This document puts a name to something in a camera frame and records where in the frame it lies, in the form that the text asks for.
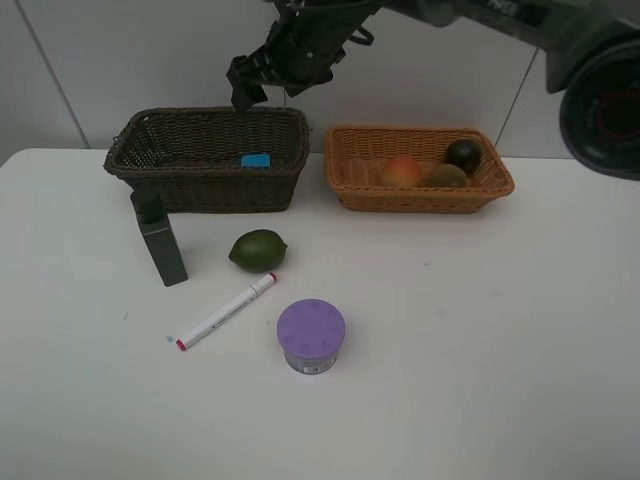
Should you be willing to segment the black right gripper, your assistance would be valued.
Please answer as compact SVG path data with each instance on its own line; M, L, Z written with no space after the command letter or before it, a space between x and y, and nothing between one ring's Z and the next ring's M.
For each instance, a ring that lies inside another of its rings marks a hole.
M333 78L331 66L343 54L348 22L337 14L288 13L273 23L267 40L249 55L233 58L227 79L236 111L267 101L264 88L280 87L288 96Z

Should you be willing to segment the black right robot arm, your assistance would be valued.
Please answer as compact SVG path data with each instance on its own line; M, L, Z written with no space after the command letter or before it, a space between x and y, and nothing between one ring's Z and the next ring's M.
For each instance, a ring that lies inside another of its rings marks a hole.
M278 1L263 45L237 56L227 78L246 111L266 86L291 97L328 83L351 41L369 46L364 22L388 9L443 28L466 18L546 54L546 90L564 97L559 127L582 165L639 178L639 4L636 1Z

